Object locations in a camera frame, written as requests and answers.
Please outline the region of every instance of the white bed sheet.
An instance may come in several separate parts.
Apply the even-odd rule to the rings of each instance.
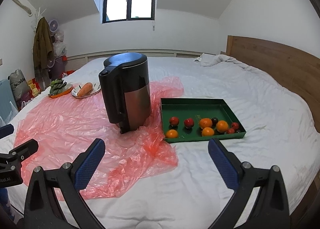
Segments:
[[[89,62],[65,80],[98,82],[104,60]],[[292,213],[320,168],[320,134],[314,128],[310,109],[265,72],[230,57],[220,56],[217,62],[213,65],[205,60],[150,57],[149,76],[151,81],[180,77],[185,98],[223,98],[247,130],[243,139],[225,140],[223,144],[240,161],[249,161],[257,168],[280,166]],[[13,119],[15,130],[44,96],[46,92]],[[15,133],[0,140],[0,152],[11,150],[14,139]],[[120,198],[89,200],[87,204],[106,228],[206,229],[233,193],[213,164],[207,144],[175,144],[179,157],[176,169],[138,180]],[[11,203],[23,211],[27,187],[23,184],[8,191]],[[253,192],[238,225],[247,219],[257,192]],[[74,224],[65,202],[60,204]]]

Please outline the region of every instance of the kettle handle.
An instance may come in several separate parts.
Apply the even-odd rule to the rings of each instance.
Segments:
[[[124,92],[119,81],[119,68],[112,71],[104,69],[99,73],[102,96],[110,123],[124,121]]]

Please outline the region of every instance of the red plastic bag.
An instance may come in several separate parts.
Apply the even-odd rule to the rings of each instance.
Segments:
[[[84,199],[119,197],[139,178],[174,169],[178,157],[175,148],[163,140],[160,99],[182,94],[178,77],[150,82],[150,117],[145,126],[123,135],[109,122],[102,93],[86,99],[71,94],[44,98],[18,125],[15,147],[32,138],[39,142],[38,152],[22,163],[24,183],[28,185],[36,166],[46,170],[73,162],[96,138],[104,140],[106,151],[87,188],[81,191]]]

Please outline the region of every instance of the electric kettle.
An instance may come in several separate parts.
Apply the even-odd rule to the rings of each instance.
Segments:
[[[122,134],[138,129],[151,113],[147,57],[123,53],[103,65],[99,80],[110,123],[117,124]]]

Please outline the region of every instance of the orange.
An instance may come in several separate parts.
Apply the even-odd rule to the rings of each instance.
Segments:
[[[202,130],[201,135],[202,136],[213,136],[214,130],[212,128],[206,127]]]
[[[225,133],[229,129],[229,125],[226,121],[218,121],[216,129],[220,133]]]
[[[203,118],[199,121],[199,126],[201,129],[212,127],[212,120],[209,118]]]
[[[165,136],[168,139],[174,139],[174,138],[178,138],[179,135],[176,130],[168,130]]]

